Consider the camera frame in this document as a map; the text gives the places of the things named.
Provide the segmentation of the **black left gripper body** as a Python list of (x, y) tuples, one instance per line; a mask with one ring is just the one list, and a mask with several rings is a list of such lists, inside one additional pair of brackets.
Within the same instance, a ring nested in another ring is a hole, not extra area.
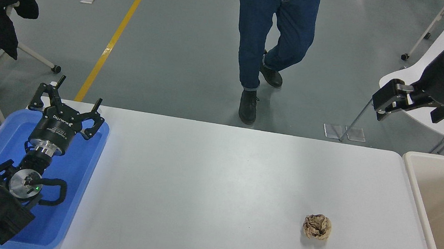
[(56, 146), (56, 153), (65, 154), (76, 133), (82, 128), (80, 113), (71, 107), (50, 106), (28, 137), (29, 143), (49, 142)]

